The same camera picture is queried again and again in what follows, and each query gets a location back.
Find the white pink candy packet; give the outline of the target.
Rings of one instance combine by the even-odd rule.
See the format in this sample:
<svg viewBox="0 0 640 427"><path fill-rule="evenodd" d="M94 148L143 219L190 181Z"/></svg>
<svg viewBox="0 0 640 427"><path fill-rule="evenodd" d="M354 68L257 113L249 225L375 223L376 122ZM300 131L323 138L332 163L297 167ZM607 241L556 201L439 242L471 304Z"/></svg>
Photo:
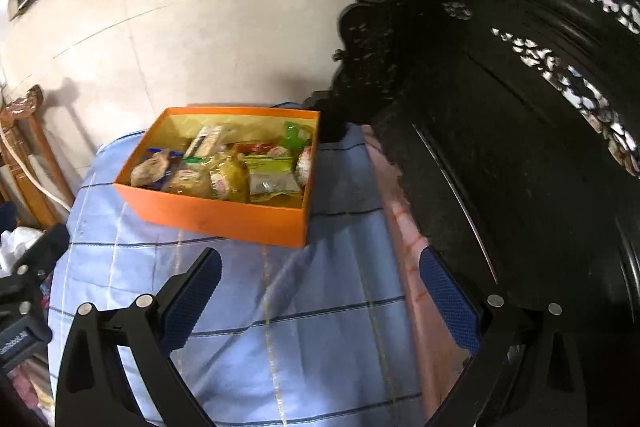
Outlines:
<svg viewBox="0 0 640 427"><path fill-rule="evenodd" d="M295 166L295 176L300 187L305 187L309 181L312 165L314 165L314 154L312 147L306 146L297 157Z"/></svg>

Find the clear bag round biscuits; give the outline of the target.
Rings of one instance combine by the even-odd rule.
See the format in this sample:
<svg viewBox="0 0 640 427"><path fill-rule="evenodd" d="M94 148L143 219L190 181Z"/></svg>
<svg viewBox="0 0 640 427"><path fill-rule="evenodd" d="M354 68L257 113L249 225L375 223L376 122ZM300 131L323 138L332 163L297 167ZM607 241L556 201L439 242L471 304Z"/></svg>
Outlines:
<svg viewBox="0 0 640 427"><path fill-rule="evenodd" d="M213 196L209 174L210 161L206 158L186 158L164 183L162 191L198 198Z"/></svg>

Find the green seed packet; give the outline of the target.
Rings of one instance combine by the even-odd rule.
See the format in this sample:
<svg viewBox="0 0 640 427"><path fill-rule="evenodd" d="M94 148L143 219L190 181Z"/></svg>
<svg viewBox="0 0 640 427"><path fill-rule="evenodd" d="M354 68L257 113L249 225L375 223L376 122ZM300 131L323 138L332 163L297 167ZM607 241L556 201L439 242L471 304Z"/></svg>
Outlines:
<svg viewBox="0 0 640 427"><path fill-rule="evenodd" d="M247 155L244 164L250 180L250 200L265 202L273 197L302 194L291 156Z"/></svg>

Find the orange cardboard box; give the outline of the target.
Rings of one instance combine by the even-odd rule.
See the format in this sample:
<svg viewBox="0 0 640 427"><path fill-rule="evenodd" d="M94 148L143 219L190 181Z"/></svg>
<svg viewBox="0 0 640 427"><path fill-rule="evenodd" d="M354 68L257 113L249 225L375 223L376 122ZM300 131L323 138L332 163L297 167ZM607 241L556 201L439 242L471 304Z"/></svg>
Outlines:
<svg viewBox="0 0 640 427"><path fill-rule="evenodd" d="M315 110L285 107L168 107L151 124L126 160L114 181L115 190L140 219L156 225L243 242L302 248L307 243L311 204L309 187L299 204L273 206L224 202L133 187L130 185L130 173L148 148L175 150L206 124L249 124L274 133L281 124L296 122L312 129L311 152L316 153L319 120L320 114Z"/></svg>

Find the green jelly packet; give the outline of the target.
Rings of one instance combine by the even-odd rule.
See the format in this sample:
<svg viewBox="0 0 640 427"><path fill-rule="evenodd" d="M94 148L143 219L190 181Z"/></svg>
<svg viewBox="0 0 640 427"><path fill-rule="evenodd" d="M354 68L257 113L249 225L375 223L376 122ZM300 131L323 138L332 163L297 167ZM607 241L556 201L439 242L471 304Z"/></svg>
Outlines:
<svg viewBox="0 0 640 427"><path fill-rule="evenodd" d="M280 139L279 144L292 153L299 153L311 144L313 136L313 127L309 127L306 124L296 124L296 122L293 121L285 121L284 135Z"/></svg>

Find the yellow chip bag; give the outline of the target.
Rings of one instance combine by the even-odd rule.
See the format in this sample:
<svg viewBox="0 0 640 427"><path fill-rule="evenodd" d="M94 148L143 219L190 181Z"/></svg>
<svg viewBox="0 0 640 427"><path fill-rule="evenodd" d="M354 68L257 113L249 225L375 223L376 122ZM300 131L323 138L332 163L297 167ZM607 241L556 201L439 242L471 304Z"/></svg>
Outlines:
<svg viewBox="0 0 640 427"><path fill-rule="evenodd" d="M209 168L209 179L213 199L227 202L248 202L250 199L250 176L237 153L216 155Z"/></svg>

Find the white plastic bag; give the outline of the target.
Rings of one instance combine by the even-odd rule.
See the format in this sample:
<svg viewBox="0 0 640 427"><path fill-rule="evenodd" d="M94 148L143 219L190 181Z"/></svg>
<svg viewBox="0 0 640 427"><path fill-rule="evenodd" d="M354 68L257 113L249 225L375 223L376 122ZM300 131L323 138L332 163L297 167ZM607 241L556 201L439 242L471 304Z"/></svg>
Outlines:
<svg viewBox="0 0 640 427"><path fill-rule="evenodd" d="M8 277L17 262L34 245L43 231L29 227L17 227L1 233L0 277Z"/></svg>

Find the blue plaid bed sheet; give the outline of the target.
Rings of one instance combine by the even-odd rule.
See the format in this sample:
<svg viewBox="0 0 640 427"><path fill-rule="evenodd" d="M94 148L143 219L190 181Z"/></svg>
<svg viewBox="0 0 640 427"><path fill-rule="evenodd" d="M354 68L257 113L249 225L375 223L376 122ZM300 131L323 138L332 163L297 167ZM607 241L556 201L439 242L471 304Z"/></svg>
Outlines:
<svg viewBox="0 0 640 427"><path fill-rule="evenodd" d="M363 132L319 147L306 244L265 246L140 219L115 186L142 140L103 144L67 220L52 275L50 381L78 307L125 308L205 248L220 282L172 361L219 426L421 426L426 421L402 283Z"/></svg>

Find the white cracker packet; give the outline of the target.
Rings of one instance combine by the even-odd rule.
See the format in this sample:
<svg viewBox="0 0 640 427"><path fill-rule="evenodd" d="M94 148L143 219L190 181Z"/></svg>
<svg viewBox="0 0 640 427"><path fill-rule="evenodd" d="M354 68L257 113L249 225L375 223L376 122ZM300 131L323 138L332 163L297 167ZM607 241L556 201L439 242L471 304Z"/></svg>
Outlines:
<svg viewBox="0 0 640 427"><path fill-rule="evenodd" d="M224 136L224 126L214 124L204 126L191 141L183 158L202 158L216 152L220 139Z"/></svg>

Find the red snack packet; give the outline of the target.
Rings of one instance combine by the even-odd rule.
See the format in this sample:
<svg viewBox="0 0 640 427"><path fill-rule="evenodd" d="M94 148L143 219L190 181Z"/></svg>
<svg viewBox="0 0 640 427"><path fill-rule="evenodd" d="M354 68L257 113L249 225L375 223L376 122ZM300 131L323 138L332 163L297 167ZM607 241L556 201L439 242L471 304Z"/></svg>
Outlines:
<svg viewBox="0 0 640 427"><path fill-rule="evenodd" d="M238 154L243 155L267 155L277 143L264 142L238 142L234 144L234 150Z"/></svg>

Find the pink blanket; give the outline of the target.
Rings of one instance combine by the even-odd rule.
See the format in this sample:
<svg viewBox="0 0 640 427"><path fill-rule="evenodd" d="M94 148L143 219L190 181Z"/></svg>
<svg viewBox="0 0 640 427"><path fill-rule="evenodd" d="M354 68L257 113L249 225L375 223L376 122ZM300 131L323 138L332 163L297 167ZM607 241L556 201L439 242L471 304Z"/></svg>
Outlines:
<svg viewBox="0 0 640 427"><path fill-rule="evenodd" d="M386 158L372 127L364 124L361 131L382 196L387 228L406 292L424 411L427 417L432 417L457 382L470 351L454 341L421 280L419 261L428 239L413 220L400 186L401 172Z"/></svg>

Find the dark carved wooden headboard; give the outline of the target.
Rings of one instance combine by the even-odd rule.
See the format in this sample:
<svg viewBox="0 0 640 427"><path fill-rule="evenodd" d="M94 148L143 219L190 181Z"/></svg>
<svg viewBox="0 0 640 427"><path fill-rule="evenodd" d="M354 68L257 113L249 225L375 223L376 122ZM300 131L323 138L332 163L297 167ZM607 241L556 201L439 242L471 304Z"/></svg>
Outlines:
<svg viewBox="0 0 640 427"><path fill-rule="evenodd" d="M370 124L465 295L573 336L578 426L637 425L639 0L354 0L338 30L323 136Z"/></svg>

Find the brown wooden chair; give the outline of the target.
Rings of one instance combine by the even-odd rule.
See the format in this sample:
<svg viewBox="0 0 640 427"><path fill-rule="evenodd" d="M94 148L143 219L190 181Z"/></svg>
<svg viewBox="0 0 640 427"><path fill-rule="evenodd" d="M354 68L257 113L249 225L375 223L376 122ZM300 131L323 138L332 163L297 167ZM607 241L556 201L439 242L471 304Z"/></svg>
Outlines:
<svg viewBox="0 0 640 427"><path fill-rule="evenodd" d="M21 221L46 229L64 221L75 196L40 122L43 104L38 84L21 98L1 101L1 166L9 169L15 192L1 182L1 202L13 199Z"/></svg>

